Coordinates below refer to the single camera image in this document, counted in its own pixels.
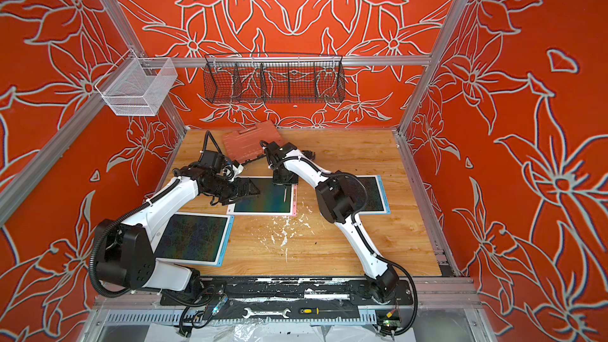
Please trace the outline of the pink framed writing tablet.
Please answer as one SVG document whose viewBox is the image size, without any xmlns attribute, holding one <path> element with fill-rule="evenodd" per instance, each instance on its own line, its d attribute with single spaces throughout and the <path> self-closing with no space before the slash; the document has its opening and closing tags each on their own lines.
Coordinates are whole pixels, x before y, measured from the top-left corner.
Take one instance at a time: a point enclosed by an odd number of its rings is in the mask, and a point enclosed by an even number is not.
<svg viewBox="0 0 608 342">
<path fill-rule="evenodd" d="M 296 216 L 296 185 L 276 185 L 271 177 L 250 177 L 260 194 L 227 208 L 228 215 Z"/>
</svg>

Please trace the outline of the blue framed front tablet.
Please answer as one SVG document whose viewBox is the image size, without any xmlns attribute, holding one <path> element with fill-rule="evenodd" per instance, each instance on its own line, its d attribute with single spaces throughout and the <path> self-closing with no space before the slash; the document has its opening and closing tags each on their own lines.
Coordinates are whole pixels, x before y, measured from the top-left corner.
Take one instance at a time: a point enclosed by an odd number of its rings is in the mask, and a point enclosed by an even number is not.
<svg viewBox="0 0 608 342">
<path fill-rule="evenodd" d="M 219 267 L 233 224 L 233 215 L 178 212 L 155 234 L 151 243 L 155 257 L 174 264 Z"/>
</svg>

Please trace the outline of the blue framed tablet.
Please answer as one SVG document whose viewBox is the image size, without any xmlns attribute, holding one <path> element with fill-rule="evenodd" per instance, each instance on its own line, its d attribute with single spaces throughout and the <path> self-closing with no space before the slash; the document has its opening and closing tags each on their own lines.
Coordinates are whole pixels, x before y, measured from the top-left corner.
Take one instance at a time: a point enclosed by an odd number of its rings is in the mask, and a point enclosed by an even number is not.
<svg viewBox="0 0 608 342">
<path fill-rule="evenodd" d="M 364 184 L 368 200 L 361 215 L 389 215 L 391 213 L 383 179 L 380 175 L 359 176 Z"/>
<path fill-rule="evenodd" d="M 178 212 L 155 234 L 151 243 L 155 257 L 174 264 L 219 267 L 233 224 L 233 215 Z"/>
</svg>

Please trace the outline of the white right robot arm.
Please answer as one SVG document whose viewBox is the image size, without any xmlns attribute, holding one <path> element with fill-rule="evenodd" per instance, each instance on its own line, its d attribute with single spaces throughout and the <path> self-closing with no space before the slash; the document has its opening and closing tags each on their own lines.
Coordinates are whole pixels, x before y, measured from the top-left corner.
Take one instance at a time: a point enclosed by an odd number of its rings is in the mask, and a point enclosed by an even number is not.
<svg viewBox="0 0 608 342">
<path fill-rule="evenodd" d="M 367 206 L 369 196 L 359 177 L 323 169 L 291 143 L 280 146 L 262 140 L 260 145 L 269 169 L 279 174 L 279 178 L 296 175 L 314 188 L 319 212 L 342 232 L 359 258 L 371 297 L 380 303 L 393 300 L 402 282 L 397 273 L 402 272 L 413 305 L 417 306 L 419 299 L 413 277 L 400 264 L 381 255 L 364 228 L 359 213 Z"/>
</svg>

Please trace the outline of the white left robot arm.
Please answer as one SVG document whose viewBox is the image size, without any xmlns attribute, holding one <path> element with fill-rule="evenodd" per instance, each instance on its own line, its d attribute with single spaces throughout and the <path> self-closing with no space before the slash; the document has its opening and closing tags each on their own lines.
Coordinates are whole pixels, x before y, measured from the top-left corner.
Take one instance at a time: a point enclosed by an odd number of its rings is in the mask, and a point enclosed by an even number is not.
<svg viewBox="0 0 608 342">
<path fill-rule="evenodd" d="M 203 150 L 198 160 L 175 169 L 174 178 L 152 198 L 116 220 L 99 223 L 88 263 L 93 289 L 106 298 L 153 289 L 177 302 L 196 302 L 204 289 L 200 274 L 159 261 L 152 240 L 163 224 L 199 195 L 223 206 L 258 196 L 259 188 L 241 178 L 240 172 L 242 165 L 222 152 Z"/>
</svg>

